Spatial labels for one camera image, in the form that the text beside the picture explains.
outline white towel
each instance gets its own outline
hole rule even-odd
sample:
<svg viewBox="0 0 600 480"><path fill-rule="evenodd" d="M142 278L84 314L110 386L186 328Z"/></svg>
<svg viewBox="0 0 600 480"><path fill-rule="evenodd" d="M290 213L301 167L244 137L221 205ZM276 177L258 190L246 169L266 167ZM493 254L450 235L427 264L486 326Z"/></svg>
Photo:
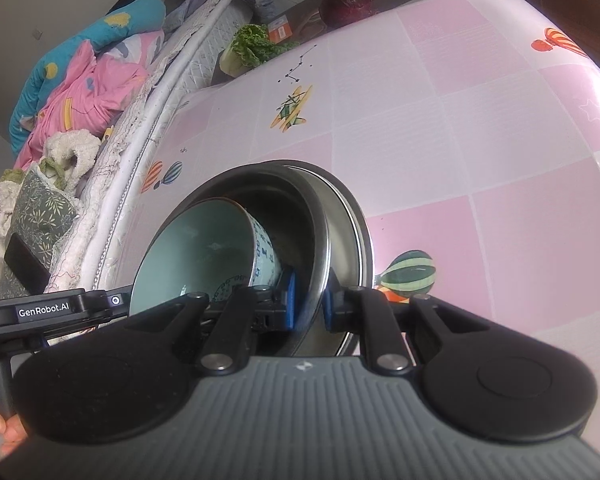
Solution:
<svg viewBox="0 0 600 480"><path fill-rule="evenodd" d="M74 196L78 182L95 164L99 149L98 137L92 136L88 130L75 130L49 137L43 156L64 168L64 192Z"/></svg>

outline black phone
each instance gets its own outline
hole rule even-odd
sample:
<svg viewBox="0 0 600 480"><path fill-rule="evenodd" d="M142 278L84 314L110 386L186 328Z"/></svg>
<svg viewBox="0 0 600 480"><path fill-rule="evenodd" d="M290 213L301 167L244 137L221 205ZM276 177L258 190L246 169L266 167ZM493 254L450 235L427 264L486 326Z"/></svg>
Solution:
<svg viewBox="0 0 600 480"><path fill-rule="evenodd" d="M18 233L13 233L4 253L4 263L32 296L43 294L51 279L48 269Z"/></svg>

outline striped hot air balloon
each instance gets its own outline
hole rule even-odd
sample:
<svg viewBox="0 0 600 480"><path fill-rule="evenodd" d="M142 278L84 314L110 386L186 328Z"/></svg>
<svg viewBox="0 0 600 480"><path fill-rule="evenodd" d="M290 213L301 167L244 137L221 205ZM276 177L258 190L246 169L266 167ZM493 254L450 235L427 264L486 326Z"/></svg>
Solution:
<svg viewBox="0 0 600 480"><path fill-rule="evenodd" d="M424 251L407 251L376 276L376 287L391 301L407 302L413 294L426 294L436 281L436 267Z"/></svg>
<svg viewBox="0 0 600 480"><path fill-rule="evenodd" d="M146 174L144 182L142 183L142 189L140 193L144 193L154 185L155 181L158 180L158 175L162 171L162 161L154 162L149 168L149 172Z"/></svg>
<svg viewBox="0 0 600 480"><path fill-rule="evenodd" d="M173 182L174 180L177 179L177 177L181 171L182 171L182 163L180 161L174 162L173 164L171 164L169 166L167 173L164 174L164 177L162 178L162 183L170 184L171 182Z"/></svg>
<svg viewBox="0 0 600 480"><path fill-rule="evenodd" d="M589 57L569 36L560 30L547 27L544 30L544 38L544 40L535 40L531 43L531 46L539 52L547 52L553 50L554 46L559 46L580 56Z"/></svg>

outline star constellation print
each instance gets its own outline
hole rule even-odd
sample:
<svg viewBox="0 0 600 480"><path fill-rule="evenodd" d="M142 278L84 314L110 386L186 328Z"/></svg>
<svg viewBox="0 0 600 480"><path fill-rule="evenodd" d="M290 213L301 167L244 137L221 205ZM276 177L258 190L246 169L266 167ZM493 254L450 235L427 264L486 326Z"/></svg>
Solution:
<svg viewBox="0 0 600 480"><path fill-rule="evenodd" d="M286 79L288 77L289 79L292 79L293 82L299 83L300 79L297 78L297 77L295 77L295 76L292 76L292 73L295 72L296 70L298 70L302 66L302 64L304 63L303 62L304 56L306 56L309 52L311 52L315 47L317 47L316 44L314 46L312 46L309 50L307 50L304 54L302 54L300 56L300 59L298 60L298 64L295 67L293 67L291 70L289 70L289 72L287 72L285 74L285 76L283 77L283 79Z"/></svg>

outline stainless steel pot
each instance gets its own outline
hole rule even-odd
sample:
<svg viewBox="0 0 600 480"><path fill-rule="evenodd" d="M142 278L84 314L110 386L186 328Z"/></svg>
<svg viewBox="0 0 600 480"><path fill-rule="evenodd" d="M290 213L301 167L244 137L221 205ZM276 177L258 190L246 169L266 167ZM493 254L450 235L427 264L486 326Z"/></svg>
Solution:
<svg viewBox="0 0 600 480"><path fill-rule="evenodd" d="M331 334L321 301L330 268L342 285L371 286L373 253L360 207L328 172L296 160L250 164L225 171L187 196L156 233L176 216L211 197L235 200L262 224L276 254L294 267L301 305L293 332L260 337L257 353L298 356L350 354L351 334Z"/></svg>

